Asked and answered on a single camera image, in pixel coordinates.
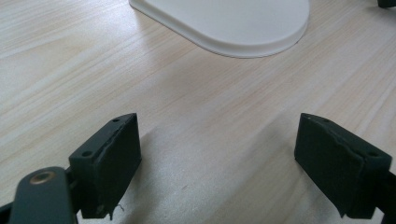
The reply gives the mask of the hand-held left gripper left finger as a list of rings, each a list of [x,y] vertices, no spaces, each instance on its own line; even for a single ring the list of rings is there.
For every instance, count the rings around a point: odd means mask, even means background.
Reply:
[[[84,218],[112,215],[141,161],[137,115],[110,120],[69,156],[75,209]]]

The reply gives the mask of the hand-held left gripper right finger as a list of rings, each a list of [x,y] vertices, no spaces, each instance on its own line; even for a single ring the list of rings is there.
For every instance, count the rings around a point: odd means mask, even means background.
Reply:
[[[339,214],[392,218],[392,157],[329,119],[303,113],[295,160]]]

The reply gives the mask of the white rounded tray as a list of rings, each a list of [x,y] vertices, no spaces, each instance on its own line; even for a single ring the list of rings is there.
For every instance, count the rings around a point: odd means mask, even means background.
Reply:
[[[258,58],[292,47],[308,25],[309,0],[129,0],[140,11],[211,52]]]

